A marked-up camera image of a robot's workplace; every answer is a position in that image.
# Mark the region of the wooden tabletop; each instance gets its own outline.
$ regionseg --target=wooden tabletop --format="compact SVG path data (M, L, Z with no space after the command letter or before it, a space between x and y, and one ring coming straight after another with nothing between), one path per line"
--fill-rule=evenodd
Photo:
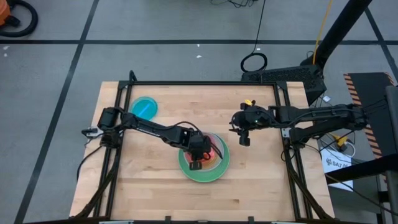
M102 83L93 126L103 108L114 105L117 85L117 82ZM288 83L288 90L292 106L308 107L302 83ZM178 149L148 134L126 131L113 220L164 220L166 215L172 220L245 221L248 216L254 216L256 221L294 220L286 165L280 159L280 130L250 132L250 147L240 146L239 136L228 131L232 115L239 111L244 100L256 100L264 108L275 105L271 86L133 86L131 102L140 96L152 97L158 103L153 122L168 126L190 121L204 132L221 136L229 147L231 160L220 179L194 182L178 166ZM95 140L87 145L85 156L98 143ZM317 147L315 140L308 144ZM70 215L80 212L98 188L104 151L94 154L81 168ZM318 152L309 147L301 152L309 191L334 216ZM304 217L304 206L300 209Z

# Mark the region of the green plate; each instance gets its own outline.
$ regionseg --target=green plate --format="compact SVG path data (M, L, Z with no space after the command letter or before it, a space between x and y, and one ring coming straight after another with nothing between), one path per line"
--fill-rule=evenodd
M222 143L224 147L224 156L223 160L220 162L220 164L215 167L212 170L209 171L197 171L197 170L190 170L189 165L185 161L185 155L182 150L179 150L178 152L178 163L180 164L180 168L182 172L189 178L197 182L201 183L207 183L207 182L212 182L216 179L219 179L227 170L228 165L229 165L229 149L225 142L216 134L213 134L216 136Z

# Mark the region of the orange vacuum cleaner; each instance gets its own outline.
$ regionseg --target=orange vacuum cleaner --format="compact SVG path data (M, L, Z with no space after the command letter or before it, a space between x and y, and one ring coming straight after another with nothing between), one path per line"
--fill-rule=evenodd
M16 6L20 5L29 10L32 14L32 20L30 24L23 30L20 31L5 31L4 28L7 26L19 27L21 21L11 15L11 10ZM36 10L27 2L23 0L0 0L0 36L5 37L22 37L32 33L39 21Z

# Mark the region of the orange and black striped panel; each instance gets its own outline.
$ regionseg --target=orange and black striped panel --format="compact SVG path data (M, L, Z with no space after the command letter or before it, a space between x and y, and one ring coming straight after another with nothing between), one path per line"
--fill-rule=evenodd
M394 81L392 80L390 75L388 73L386 73L386 75L387 75L387 77L389 77L390 82L392 84L394 84ZM346 84L347 84L347 87L348 87L348 91L349 91L349 93L351 95L351 98L353 99L354 104L356 106L362 106L361 99L359 98L358 93L355 90L355 86L354 86L354 83L353 83L350 75L349 74L344 74L344 79L346 81ZM372 127L371 127L370 124L368 124L364 128L364 132L365 132L366 138L368 139L369 145L370 145L370 147L372 149L374 158L378 159L378 158L382 157L379 144L376 141L376 137L374 137L373 130L372 130Z

